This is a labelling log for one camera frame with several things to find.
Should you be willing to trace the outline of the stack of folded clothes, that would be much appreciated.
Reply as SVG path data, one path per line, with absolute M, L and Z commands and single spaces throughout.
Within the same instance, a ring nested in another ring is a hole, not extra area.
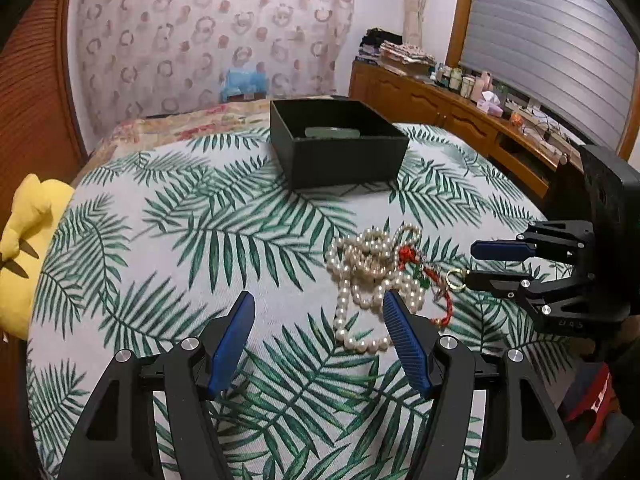
M 367 30 L 355 60 L 408 77 L 429 77 L 436 65 L 433 55 L 420 47 L 404 44 L 401 36 L 380 28 Z

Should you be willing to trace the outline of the blue plastic bag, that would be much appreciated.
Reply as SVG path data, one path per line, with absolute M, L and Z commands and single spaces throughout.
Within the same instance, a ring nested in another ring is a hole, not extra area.
M 220 97 L 222 102 L 242 102 L 265 99 L 268 93 L 269 81 L 264 73 L 228 70 Z

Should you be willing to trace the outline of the wooden sideboard cabinet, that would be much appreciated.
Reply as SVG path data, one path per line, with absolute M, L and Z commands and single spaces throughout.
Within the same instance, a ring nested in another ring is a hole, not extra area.
M 497 164 L 542 204 L 588 200 L 582 167 L 524 136 L 510 122 L 482 113 L 473 102 L 380 66 L 352 63 L 349 96 L 376 110 L 389 122 L 443 128 Z

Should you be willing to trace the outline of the palm leaf print tablecloth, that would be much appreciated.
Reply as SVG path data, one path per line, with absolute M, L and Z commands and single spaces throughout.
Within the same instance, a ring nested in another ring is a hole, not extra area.
M 439 271 L 473 265 L 476 240 L 511 238 L 538 209 L 445 130 L 405 125 L 392 183 L 293 192 L 265 128 L 176 142 L 81 179 L 44 259 L 28 335 L 36 447 L 55 478 L 112 356 L 198 336 L 240 292 L 256 320 L 232 387 L 210 410 L 239 479 L 400 479 L 431 405 L 393 350 L 333 336 L 330 245 L 413 224 Z

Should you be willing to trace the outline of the grey window roller blind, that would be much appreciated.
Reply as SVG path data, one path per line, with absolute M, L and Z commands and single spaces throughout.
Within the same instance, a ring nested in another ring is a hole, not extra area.
M 606 0 L 472 0 L 460 63 L 617 148 L 638 50 Z

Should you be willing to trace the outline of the bottles and jars cluster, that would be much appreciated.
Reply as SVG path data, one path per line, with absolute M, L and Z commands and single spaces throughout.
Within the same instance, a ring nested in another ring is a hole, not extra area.
M 457 93 L 463 99 L 475 103 L 484 100 L 488 92 L 494 91 L 492 76 L 488 72 L 474 75 L 465 68 L 451 67 L 438 63 L 433 70 L 432 79 L 439 87 Z

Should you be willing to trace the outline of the floral bed quilt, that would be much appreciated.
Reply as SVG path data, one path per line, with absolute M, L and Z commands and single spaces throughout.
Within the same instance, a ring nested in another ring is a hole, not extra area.
M 78 178 L 135 152 L 227 132 L 269 125 L 270 99 L 218 104 L 206 110 L 163 118 L 137 118 L 117 125 L 94 150 Z

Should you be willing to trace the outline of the pink tissue box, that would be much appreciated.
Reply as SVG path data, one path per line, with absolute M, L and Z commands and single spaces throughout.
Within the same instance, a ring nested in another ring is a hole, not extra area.
M 476 103 L 476 107 L 484 114 L 492 117 L 501 117 L 503 109 L 500 106 L 498 96 L 489 90 L 483 91 Z

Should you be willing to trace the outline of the brown louvered wardrobe door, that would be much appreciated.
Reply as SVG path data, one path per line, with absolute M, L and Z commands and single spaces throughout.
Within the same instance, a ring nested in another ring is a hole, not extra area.
M 88 159 L 70 88 L 70 0 L 13 0 L 1 12 L 1 215 L 26 174 L 70 182 Z

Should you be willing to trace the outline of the black open jewelry box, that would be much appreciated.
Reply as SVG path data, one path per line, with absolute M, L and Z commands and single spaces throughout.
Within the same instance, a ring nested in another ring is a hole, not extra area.
M 308 139 L 307 127 L 353 128 L 358 139 Z M 409 139 L 363 102 L 289 99 L 270 102 L 270 140 L 292 190 L 393 181 Z

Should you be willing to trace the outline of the pink circle pattern curtain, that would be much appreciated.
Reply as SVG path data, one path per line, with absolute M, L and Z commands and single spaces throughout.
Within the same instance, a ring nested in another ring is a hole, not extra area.
M 228 70 L 264 73 L 268 96 L 335 89 L 355 0 L 78 0 L 77 58 L 93 128 L 201 110 Z

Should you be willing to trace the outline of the yellow Pikachu plush toy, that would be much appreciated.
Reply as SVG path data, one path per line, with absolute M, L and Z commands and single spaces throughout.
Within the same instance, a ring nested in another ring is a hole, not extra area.
M 59 180 L 28 174 L 16 189 L 1 235 L 0 315 L 3 333 L 25 340 L 44 257 L 74 194 Z

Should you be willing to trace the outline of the pale green jade bangle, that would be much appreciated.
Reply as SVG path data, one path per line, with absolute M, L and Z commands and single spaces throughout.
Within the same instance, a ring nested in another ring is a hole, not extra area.
M 358 139 L 360 131 L 353 128 L 307 127 L 304 131 L 308 139 Z

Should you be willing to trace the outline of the green stone silver pendant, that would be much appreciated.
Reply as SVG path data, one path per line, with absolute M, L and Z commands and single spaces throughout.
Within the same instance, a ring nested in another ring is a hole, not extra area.
M 424 270 L 424 266 L 422 266 L 422 264 L 413 264 L 411 266 L 410 275 L 414 280 L 419 282 L 421 288 L 425 290 L 429 290 L 431 288 L 431 279 Z

